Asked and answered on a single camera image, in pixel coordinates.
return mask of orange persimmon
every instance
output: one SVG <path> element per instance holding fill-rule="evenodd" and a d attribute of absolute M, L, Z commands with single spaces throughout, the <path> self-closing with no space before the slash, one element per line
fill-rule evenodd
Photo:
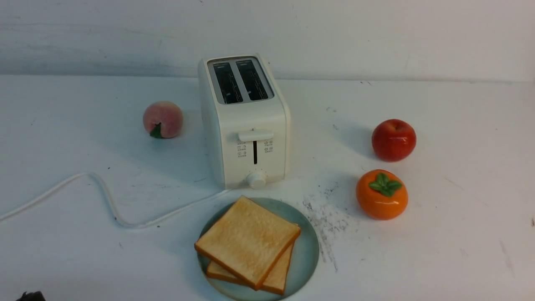
<path fill-rule="evenodd" d="M 405 211 L 407 188 L 393 173 L 376 169 L 365 173 L 357 183 L 357 201 L 362 210 L 376 220 L 391 220 Z"/>

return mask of white cable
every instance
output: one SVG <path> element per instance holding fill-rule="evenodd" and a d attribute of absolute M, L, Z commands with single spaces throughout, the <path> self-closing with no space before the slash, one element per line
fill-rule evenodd
<path fill-rule="evenodd" d="M 213 194 L 213 195 L 209 195 L 208 197 L 205 197 L 205 198 L 202 198 L 200 200 L 196 200 L 196 201 L 193 201 L 187 205 L 184 205 L 180 208 L 177 208 L 175 210 L 172 210 L 168 213 L 165 213 L 165 214 L 162 214 L 161 216 L 153 219 L 153 220 L 150 220 L 148 222 L 143 222 L 143 223 L 139 223 L 139 224 L 131 224 L 127 221 L 125 221 L 125 219 L 119 214 L 119 211 L 117 210 L 116 206 L 115 206 L 115 203 L 113 202 L 113 198 L 111 197 L 111 193 L 110 193 L 110 190 L 108 189 L 108 186 L 106 185 L 106 183 L 104 182 L 104 180 L 99 176 L 97 175 L 96 173 L 94 172 L 83 172 L 81 174 L 76 174 L 74 176 L 71 176 L 63 181 L 61 181 L 59 184 L 57 184 L 56 186 L 52 187 L 51 189 L 49 189 L 48 191 L 46 191 L 45 193 L 43 193 L 42 195 L 36 197 L 35 199 L 29 201 L 28 203 L 20 206 L 19 208 L 15 209 L 15 210 L 12 210 L 6 214 L 3 214 L 0 216 L 0 222 L 10 218 L 10 217 L 13 217 L 27 209 L 29 209 L 30 207 L 36 205 L 37 203 L 43 201 L 44 199 L 46 199 L 48 196 L 50 196 L 51 194 L 53 194 L 54 192 L 58 191 L 59 189 L 61 189 L 63 186 L 67 185 L 68 183 L 80 178 L 80 177 L 83 177 L 83 176 L 89 176 L 89 177 L 92 177 L 95 181 L 97 181 L 97 183 L 100 185 L 102 191 L 104 192 L 104 196 L 106 197 L 106 201 L 108 202 L 108 204 L 110 205 L 110 209 L 113 213 L 113 217 L 114 219 L 120 224 L 122 225 L 123 227 L 125 228 L 129 228 L 129 229 L 143 229 L 143 228 L 147 228 L 147 227 L 150 227 L 154 224 L 157 224 L 157 223 L 160 223 L 166 219 L 168 219 L 169 217 L 179 213 L 179 212 L 182 212 L 183 210 L 186 210 L 188 208 L 191 208 L 193 207 L 194 205 L 198 205 L 198 204 L 201 204 L 205 201 L 208 201 L 208 200 L 211 200 L 211 199 L 214 199 L 214 198 L 218 198 L 220 196 L 222 196 L 223 194 L 227 193 L 229 190 L 223 190 L 221 192 L 218 192 L 216 194 Z"/>

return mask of peach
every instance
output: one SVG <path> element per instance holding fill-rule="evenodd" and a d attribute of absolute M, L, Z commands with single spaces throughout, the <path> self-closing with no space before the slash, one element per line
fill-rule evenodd
<path fill-rule="evenodd" d="M 143 114 L 143 126 L 154 138 L 176 137 L 183 124 L 182 110 L 170 101 L 155 102 Z"/>

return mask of white table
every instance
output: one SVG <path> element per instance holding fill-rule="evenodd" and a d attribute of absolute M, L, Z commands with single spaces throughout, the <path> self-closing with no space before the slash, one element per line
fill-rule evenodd
<path fill-rule="evenodd" d="M 292 169 L 265 190 L 232 191 L 144 230 L 117 225 L 90 178 L 0 223 L 0 299 L 219 300 L 193 243 L 240 194 L 308 215 L 322 256 L 292 300 L 533 300 L 535 86 L 281 80 L 293 115 Z M 152 102 L 184 109 L 181 137 L 156 140 Z M 410 157 L 372 155 L 370 134 L 399 118 Z M 374 221 L 355 201 L 371 169 L 398 175 L 409 206 Z M 0 77 L 0 214 L 81 171 L 101 175 L 141 222 L 219 191 L 205 157 L 196 79 Z"/>

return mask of white wall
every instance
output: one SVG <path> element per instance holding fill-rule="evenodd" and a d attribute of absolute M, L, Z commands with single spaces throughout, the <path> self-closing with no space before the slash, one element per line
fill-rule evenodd
<path fill-rule="evenodd" d="M 0 72 L 534 81 L 535 0 L 0 0 Z"/>

